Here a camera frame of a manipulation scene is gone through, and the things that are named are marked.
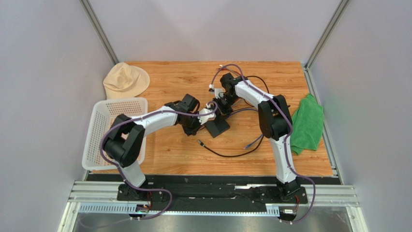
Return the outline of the black network switch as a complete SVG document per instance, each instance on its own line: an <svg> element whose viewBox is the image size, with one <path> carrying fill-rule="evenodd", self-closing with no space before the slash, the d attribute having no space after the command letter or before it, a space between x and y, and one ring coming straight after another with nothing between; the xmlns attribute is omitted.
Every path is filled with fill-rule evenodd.
<svg viewBox="0 0 412 232"><path fill-rule="evenodd" d="M226 121L228 115L223 115L219 109L215 114L216 116L213 120L209 120L205 123L205 128L212 136L212 138L216 138L230 129L230 125Z"/></svg>

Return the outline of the white plastic basket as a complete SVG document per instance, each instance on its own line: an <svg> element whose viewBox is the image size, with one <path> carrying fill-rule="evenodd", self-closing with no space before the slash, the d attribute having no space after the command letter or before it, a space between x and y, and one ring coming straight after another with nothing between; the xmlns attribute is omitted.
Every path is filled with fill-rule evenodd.
<svg viewBox="0 0 412 232"><path fill-rule="evenodd" d="M88 171L112 170L116 167L104 160L100 155L100 142L110 129L115 118L120 114L128 117L141 116L148 113L148 102L145 98L111 99L97 102L92 111L82 166Z"/></svg>

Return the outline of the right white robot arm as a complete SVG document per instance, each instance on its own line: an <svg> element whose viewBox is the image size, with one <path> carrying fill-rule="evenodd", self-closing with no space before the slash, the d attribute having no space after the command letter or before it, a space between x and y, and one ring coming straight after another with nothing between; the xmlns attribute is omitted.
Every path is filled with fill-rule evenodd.
<svg viewBox="0 0 412 232"><path fill-rule="evenodd" d="M233 105L239 99L248 101L258 111L261 133L269 139L274 153L280 198L294 199L300 183L292 159L290 138L293 124L285 97L264 92L242 75L224 74L220 83L223 93L214 90L219 112L215 122L225 121L232 115Z"/></svg>

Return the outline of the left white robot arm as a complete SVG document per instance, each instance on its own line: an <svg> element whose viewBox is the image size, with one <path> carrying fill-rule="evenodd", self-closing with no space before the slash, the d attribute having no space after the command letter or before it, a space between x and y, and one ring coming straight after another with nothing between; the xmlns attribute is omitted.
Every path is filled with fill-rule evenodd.
<svg viewBox="0 0 412 232"><path fill-rule="evenodd" d="M150 192L151 189L142 187L146 177L137 161L143 140L156 131L175 125L180 125L187 136L196 135L216 115L218 106L215 101L210 101L205 108L197 110L198 104L196 98L187 94L180 101L169 102L141 116L118 115L100 141L101 157L117 168L127 187L137 193Z"/></svg>

